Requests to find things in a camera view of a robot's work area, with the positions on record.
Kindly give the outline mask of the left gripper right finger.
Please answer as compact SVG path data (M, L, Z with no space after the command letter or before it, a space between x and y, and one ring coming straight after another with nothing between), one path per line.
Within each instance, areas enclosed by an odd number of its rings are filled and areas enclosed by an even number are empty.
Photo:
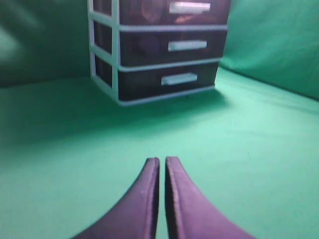
M253 239L201 193L180 159L165 159L165 215L170 239Z

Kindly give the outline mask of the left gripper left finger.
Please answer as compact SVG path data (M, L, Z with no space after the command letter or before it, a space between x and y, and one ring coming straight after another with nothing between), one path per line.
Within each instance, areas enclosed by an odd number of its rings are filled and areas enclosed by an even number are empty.
M148 158L124 196L77 239L154 239L157 232L160 160Z

